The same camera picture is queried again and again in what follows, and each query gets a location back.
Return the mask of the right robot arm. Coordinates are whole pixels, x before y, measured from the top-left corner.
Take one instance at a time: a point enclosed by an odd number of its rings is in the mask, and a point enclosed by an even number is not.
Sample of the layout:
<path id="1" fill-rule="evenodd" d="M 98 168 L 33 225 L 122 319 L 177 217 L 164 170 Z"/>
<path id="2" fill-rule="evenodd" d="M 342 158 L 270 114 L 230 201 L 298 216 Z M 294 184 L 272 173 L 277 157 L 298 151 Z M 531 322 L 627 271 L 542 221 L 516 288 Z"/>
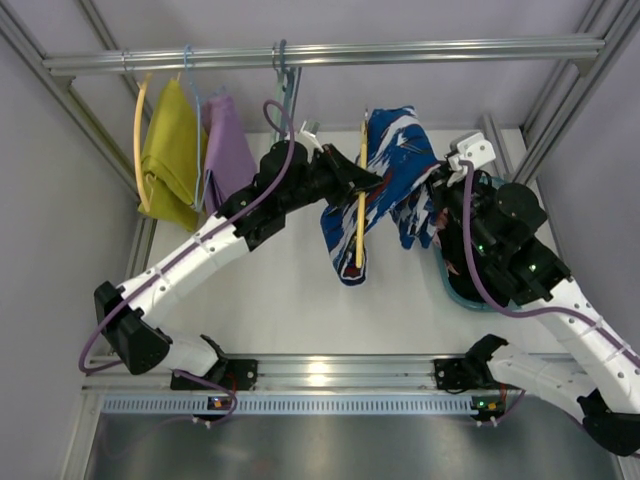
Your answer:
<path id="1" fill-rule="evenodd" d="M 638 454 L 638 354 L 537 239 L 547 215 L 533 191 L 519 183 L 494 186 L 482 174 L 439 165 L 427 180 L 437 212 L 461 234 L 471 282 L 494 311 L 539 321 L 581 369 L 572 372 L 487 334 L 455 361 L 457 372 L 472 388 L 502 383 L 533 394 L 571 416 L 605 450 Z"/>

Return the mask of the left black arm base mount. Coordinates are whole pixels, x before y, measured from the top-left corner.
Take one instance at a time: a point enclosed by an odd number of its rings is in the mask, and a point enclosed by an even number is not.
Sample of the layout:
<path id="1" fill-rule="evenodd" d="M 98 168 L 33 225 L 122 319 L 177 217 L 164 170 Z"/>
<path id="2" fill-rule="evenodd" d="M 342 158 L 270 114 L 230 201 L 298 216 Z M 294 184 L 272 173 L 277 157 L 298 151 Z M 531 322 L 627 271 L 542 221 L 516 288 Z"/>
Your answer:
<path id="1" fill-rule="evenodd" d="M 169 388 L 174 391 L 213 390 L 211 384 L 233 392 L 251 390 L 258 377 L 256 359 L 220 358 L 202 377 L 193 380 L 173 373 Z"/>

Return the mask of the yellow hanger with trousers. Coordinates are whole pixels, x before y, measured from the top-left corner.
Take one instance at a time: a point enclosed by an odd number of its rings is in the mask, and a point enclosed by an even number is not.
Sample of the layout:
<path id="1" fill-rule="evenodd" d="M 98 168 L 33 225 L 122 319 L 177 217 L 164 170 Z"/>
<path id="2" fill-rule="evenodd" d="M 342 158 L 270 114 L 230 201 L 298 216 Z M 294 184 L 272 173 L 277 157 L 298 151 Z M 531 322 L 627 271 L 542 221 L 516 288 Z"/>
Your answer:
<path id="1" fill-rule="evenodd" d="M 361 142 L 359 167 L 365 169 L 367 167 L 368 157 L 368 118 L 369 110 L 365 108 L 363 121 L 361 123 Z M 355 265 L 362 268 L 364 264 L 364 234 L 366 223 L 366 194 L 361 192 L 358 195 L 357 209 L 357 225 L 356 225 L 356 249 L 355 249 Z"/>

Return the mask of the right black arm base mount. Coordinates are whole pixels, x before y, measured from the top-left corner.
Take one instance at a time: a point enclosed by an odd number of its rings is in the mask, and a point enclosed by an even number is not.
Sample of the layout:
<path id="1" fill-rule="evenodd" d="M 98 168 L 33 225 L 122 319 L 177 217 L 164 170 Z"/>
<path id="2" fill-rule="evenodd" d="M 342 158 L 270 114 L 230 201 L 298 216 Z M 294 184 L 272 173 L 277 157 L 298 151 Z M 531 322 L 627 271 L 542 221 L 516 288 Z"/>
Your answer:
<path id="1" fill-rule="evenodd" d="M 439 390 L 462 393 L 479 386 L 475 367 L 464 357 L 436 359 L 433 366 Z"/>

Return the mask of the blue white patterned trousers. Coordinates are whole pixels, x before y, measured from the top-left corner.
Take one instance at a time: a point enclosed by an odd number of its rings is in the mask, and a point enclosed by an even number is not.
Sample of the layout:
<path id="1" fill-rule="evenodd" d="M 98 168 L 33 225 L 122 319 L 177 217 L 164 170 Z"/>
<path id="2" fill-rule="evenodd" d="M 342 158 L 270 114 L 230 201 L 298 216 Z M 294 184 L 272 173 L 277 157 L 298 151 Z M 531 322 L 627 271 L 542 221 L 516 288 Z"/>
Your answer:
<path id="1" fill-rule="evenodd" d="M 373 110 L 368 119 L 367 170 L 383 182 L 366 196 L 365 230 L 389 216 L 403 248 L 409 250 L 415 242 L 429 248 L 437 230 L 437 212 L 426 180 L 438 166 L 414 107 Z M 340 282 L 349 287 L 363 284 L 367 266 L 356 265 L 357 203 L 326 207 L 320 226 Z"/>

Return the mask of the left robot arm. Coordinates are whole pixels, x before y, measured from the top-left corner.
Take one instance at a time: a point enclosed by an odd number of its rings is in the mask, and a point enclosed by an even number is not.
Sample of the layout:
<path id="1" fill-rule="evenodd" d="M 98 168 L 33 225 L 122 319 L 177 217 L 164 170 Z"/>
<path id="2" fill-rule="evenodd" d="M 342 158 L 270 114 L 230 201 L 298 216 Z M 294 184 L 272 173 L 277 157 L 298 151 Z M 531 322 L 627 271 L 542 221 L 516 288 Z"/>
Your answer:
<path id="1" fill-rule="evenodd" d="M 324 200 L 342 207 L 383 182 L 333 145 L 308 150 L 280 141 L 262 157 L 251 183 L 232 194 L 181 246 L 149 270 L 120 285 L 94 291 L 100 333 L 132 375 L 158 367 L 206 378 L 224 354 L 204 335 L 165 324 L 169 312 L 218 270 L 280 232 L 287 214 Z"/>

